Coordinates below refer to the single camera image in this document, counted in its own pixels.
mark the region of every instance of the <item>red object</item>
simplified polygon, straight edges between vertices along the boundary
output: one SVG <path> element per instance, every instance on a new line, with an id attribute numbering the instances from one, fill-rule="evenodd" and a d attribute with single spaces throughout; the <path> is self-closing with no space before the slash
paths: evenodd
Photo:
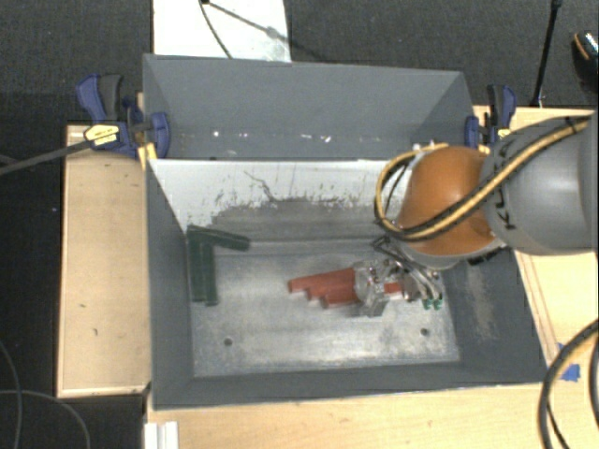
<path id="1" fill-rule="evenodd" d="M 354 291 L 356 272 L 352 268 L 339 269 L 328 273 L 313 274 L 290 280 L 289 292 L 305 291 L 308 298 L 320 299 L 324 308 L 359 302 Z M 402 290 L 398 282 L 385 283 L 385 292 L 390 295 Z"/>

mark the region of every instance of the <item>white paper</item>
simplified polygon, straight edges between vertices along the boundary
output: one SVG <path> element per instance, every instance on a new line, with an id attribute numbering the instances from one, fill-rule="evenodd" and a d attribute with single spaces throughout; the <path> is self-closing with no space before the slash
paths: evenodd
<path id="1" fill-rule="evenodd" d="M 283 0 L 211 0 L 211 3 L 239 17 L 211 5 L 204 6 L 212 27 L 233 58 L 291 61 Z M 197 0 L 153 0 L 153 50 L 160 55 L 226 58 Z"/>

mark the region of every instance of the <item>clamp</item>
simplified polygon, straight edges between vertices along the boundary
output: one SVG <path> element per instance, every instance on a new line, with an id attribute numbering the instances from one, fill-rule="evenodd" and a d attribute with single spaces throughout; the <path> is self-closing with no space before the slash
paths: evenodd
<path id="1" fill-rule="evenodd" d="M 120 98 L 121 75 L 88 75 L 75 87 L 77 99 L 92 117 L 94 126 L 85 131 L 85 139 L 93 150 L 116 152 L 138 157 L 138 148 L 153 142 L 158 158 L 165 158 L 170 145 L 167 114 L 153 113 L 143 121 L 143 113 L 131 98 Z M 120 107 L 126 111 L 126 122 L 119 119 Z"/>
<path id="2" fill-rule="evenodd" d="M 490 113 L 485 113 L 485 125 L 481 128 L 475 116 L 466 119 L 464 144 L 469 148 L 492 146 L 510 133 L 509 124 L 516 113 L 516 94 L 507 85 L 489 85 L 487 94 Z"/>

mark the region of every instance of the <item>wooden board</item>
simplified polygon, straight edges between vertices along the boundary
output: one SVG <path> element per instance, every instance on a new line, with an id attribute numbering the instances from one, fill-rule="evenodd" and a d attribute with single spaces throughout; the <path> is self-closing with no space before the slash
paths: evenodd
<path id="1" fill-rule="evenodd" d="M 84 127 L 67 128 L 68 144 Z M 150 381 L 139 162 L 87 150 L 66 159 L 58 397 L 141 392 Z"/>

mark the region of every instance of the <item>dark carpet floor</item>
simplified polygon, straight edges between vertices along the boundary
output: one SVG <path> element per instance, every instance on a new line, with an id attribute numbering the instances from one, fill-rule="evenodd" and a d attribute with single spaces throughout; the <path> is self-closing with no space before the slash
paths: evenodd
<path id="1" fill-rule="evenodd" d="M 458 69 L 473 101 L 488 83 L 533 96 L 550 0 L 285 0 L 295 61 Z M 576 31 L 598 27 L 598 0 L 563 0 L 544 85 L 548 106 L 584 107 L 570 55 Z M 120 73 L 141 88 L 152 49 L 152 0 L 0 0 L 0 154 L 22 159 L 63 144 L 84 119 L 73 88 Z M 26 389 L 51 394 L 61 245 L 61 163 L 0 178 L 0 340 Z M 0 358 L 0 390 L 11 389 Z M 22 447 L 83 447 L 61 408 L 25 401 Z M 140 398 L 76 401 L 93 447 L 139 447 Z M 15 404 L 0 396 L 0 447 L 11 447 Z"/>

